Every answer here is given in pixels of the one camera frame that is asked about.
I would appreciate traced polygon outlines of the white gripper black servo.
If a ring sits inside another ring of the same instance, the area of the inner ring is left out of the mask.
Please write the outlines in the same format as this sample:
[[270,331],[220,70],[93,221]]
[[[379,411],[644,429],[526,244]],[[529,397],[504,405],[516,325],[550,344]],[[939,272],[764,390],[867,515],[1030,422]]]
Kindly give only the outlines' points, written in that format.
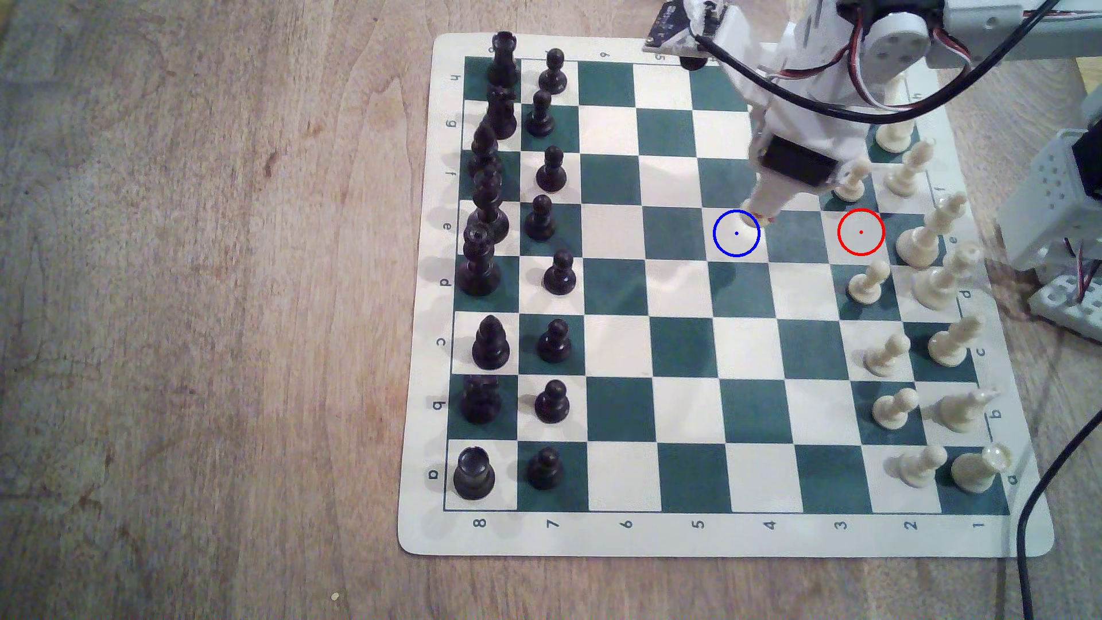
[[864,155],[871,122],[832,113],[880,113],[880,63],[865,41],[876,19],[872,6],[815,6],[773,51],[761,48],[737,6],[709,11],[709,39],[781,91],[788,102],[723,64],[737,93],[750,104],[750,166],[757,180],[746,199],[753,216],[771,216],[795,202],[815,208],[815,194],[832,191]]

